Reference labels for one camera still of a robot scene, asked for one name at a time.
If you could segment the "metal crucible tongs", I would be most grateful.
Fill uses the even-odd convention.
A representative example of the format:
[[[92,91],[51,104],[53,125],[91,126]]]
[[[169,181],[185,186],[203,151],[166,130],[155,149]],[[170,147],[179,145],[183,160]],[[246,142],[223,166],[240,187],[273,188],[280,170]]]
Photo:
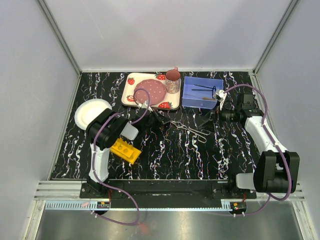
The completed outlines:
[[[194,135],[197,136],[198,141],[203,144],[207,142],[207,136],[211,134],[209,131],[200,131],[200,130],[190,128],[189,126],[182,124],[180,121],[171,120],[170,122],[178,129],[184,129],[193,133]]]

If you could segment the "test tube brush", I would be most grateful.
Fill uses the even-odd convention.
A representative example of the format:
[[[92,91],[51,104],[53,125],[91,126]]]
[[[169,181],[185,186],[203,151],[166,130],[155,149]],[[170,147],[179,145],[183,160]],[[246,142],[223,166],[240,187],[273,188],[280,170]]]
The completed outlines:
[[[191,94],[186,94],[186,96],[195,98],[195,99],[201,99],[201,100],[206,100],[206,101],[216,101],[216,98],[212,98],[212,97],[206,97],[206,96],[196,96],[196,95],[191,95]]]

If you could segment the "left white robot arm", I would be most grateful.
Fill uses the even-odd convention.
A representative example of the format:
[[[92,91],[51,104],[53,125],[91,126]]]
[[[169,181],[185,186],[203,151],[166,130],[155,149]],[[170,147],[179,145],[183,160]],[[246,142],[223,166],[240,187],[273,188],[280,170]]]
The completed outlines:
[[[97,198],[103,198],[108,193],[108,186],[104,182],[109,177],[110,151],[120,137],[133,141],[140,132],[160,128],[169,122],[168,117],[156,110],[128,119],[109,108],[90,120],[85,127],[86,135],[91,138],[91,167],[87,179],[90,192]]]

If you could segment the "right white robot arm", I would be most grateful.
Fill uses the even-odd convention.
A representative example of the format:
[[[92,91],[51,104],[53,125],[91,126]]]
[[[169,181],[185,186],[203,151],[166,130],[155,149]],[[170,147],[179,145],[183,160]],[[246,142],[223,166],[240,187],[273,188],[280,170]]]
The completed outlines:
[[[238,97],[235,109],[225,109],[225,93],[221,90],[214,99],[215,106],[201,127],[216,131],[220,122],[240,123],[256,145],[260,157],[253,173],[238,173],[227,185],[228,195],[239,198],[245,190],[258,193],[282,193],[287,198],[297,187],[300,157],[281,144],[263,118],[264,113],[254,104],[254,95],[246,92]]]

